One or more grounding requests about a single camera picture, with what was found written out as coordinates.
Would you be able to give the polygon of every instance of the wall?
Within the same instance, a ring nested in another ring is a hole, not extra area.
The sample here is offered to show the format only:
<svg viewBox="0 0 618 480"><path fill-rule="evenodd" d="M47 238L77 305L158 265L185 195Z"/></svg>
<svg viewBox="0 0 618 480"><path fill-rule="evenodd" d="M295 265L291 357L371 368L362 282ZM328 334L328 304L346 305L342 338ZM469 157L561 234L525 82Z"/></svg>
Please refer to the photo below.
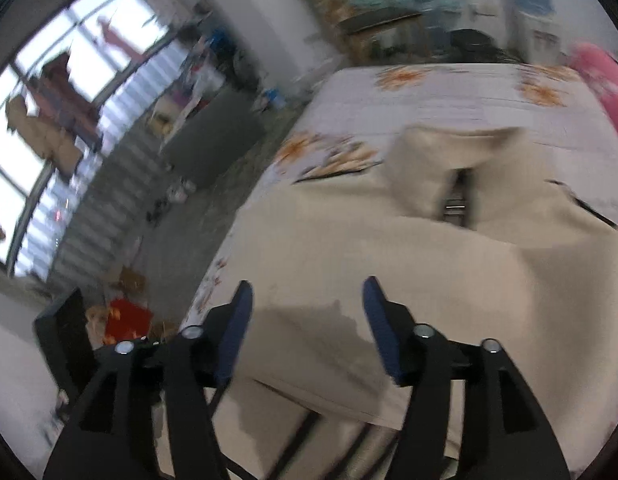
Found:
<svg viewBox="0 0 618 480"><path fill-rule="evenodd" d="M455 28L477 28L494 37L499 46L506 46L509 41L507 28L507 0L467 0L468 4L478 7L489 6L498 10L498 15L477 16L471 19L467 6ZM561 28L562 51L568 53L575 41L589 41L615 52L618 51L618 31L597 0L553 0L556 21Z"/></svg>
<svg viewBox="0 0 618 480"><path fill-rule="evenodd" d="M43 432L57 395L32 332L39 310L0 294L0 433L38 478L51 450Z"/></svg>
<svg viewBox="0 0 618 480"><path fill-rule="evenodd" d="M301 0L212 0L273 80L289 91L311 72L340 62Z"/></svg>

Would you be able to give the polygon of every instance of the bed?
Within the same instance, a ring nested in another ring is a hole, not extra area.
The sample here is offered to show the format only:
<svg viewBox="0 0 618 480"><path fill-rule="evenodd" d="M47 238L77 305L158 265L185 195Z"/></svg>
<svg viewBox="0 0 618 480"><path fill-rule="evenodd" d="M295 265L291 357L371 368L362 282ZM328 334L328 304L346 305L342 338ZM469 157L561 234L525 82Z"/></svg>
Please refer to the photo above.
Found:
<svg viewBox="0 0 618 480"><path fill-rule="evenodd" d="M458 129L522 126L556 177L618 224L618 135L574 70L514 64L351 68L334 74L292 128L243 208L284 179L317 178L380 163L408 124ZM182 326L215 306L234 226L195 294Z"/></svg>

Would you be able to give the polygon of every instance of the window frame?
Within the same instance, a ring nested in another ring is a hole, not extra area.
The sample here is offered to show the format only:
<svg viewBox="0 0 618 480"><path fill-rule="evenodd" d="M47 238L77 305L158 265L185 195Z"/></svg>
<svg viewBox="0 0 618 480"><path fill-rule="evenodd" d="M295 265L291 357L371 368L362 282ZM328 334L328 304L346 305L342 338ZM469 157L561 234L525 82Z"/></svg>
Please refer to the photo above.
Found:
<svg viewBox="0 0 618 480"><path fill-rule="evenodd" d="M112 95L115 90L122 84L124 81L133 74L141 65L129 63L126 67L122 67L118 62L116 62L107 52L105 47L99 42L95 41L96 37L92 34L92 32L85 26L85 21L89 18L97 15L104 7L113 3L116 0L105 0L104 2L98 4L95 8L91 9L88 13L84 15L84 17L79 18L76 12L71 9L71 5L77 0L64 0L63 3L57 7L53 12L49 13L45 19L42 21L41 25L37 27L28 37L23 40L16 49L12 51L12 53L7 58L6 62L0 66L0 75L10 68L13 72L18 76L18 81L21 83L23 79L31 76L34 72L35 65L32 65L31 68L25 73L23 72L16 62L16 57L20 53L20 51L37 35L39 34L51 20L53 20L56 16L58 16L61 12L65 11L73 21L73 25L65 31L63 34L58 36L55 39L53 44L44 51L40 57L44 57L48 52L50 52L58 42L61 42L64 38L66 38L69 34L77 32L79 33L96 51L100 59L103 60L104 63L114 72L113 79L107 83L99 93L93 98L93 102L102 104L110 95ZM172 31L167 29L166 33L159 38L152 46L150 46L146 50L147 59L150 59L154 54L160 51L169 41L172 41L174 38L172 37ZM36 205L40 200L42 193L55 173L55 168L49 161L45 161L42 165L41 171L31 187L29 192L26 192L21 186L19 186L12 176L4 170L0 165L0 176L6 181L6 184L11 186L19 195L21 195L25 199L25 206L23 207L20 217L13 227L12 238L9 245L9 250L7 252L7 257L4 263L0 260L0 269L3 270L7 275L12 276L14 272L14 266L18 259L18 252L20 250L20 245L22 244L23 237L26 233L26 227L28 225L28 221L31 218L31 215L35 211Z"/></svg>

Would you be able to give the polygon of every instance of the beige blanket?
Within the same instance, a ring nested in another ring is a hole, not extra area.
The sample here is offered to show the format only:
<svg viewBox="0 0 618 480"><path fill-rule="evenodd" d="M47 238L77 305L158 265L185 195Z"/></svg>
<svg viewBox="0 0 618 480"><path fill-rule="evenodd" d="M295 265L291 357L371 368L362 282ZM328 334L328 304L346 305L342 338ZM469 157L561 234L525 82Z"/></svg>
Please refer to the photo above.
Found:
<svg viewBox="0 0 618 480"><path fill-rule="evenodd" d="M433 221L473 168L473 229ZM399 428L409 398L384 373L361 303L388 298L449 339L502 341L572 470L604 443L618 401L618 231L550 184L518 128L407 130L364 174L280 184L238 219L214 295L254 287L237 373L319 412ZM449 438L458 443L454 392Z"/></svg>

